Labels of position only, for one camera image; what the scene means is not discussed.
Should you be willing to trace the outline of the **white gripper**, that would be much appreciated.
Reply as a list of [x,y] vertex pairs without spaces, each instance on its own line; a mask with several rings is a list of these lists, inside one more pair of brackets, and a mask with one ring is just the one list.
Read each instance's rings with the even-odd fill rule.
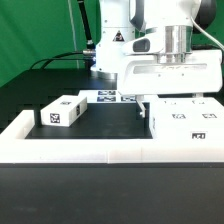
[[122,47],[124,58],[117,78],[122,95],[136,95],[142,118],[146,116],[143,95],[218,92],[222,88],[222,52],[193,50],[168,53],[148,38],[138,38]]

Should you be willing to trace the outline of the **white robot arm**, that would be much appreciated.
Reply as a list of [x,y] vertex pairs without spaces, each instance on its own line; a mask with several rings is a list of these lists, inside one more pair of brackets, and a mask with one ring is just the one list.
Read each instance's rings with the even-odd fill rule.
[[101,40],[93,76],[117,81],[122,95],[143,107],[149,95],[197,94],[222,88],[222,53],[194,50],[192,34],[205,33],[216,0],[99,0]]

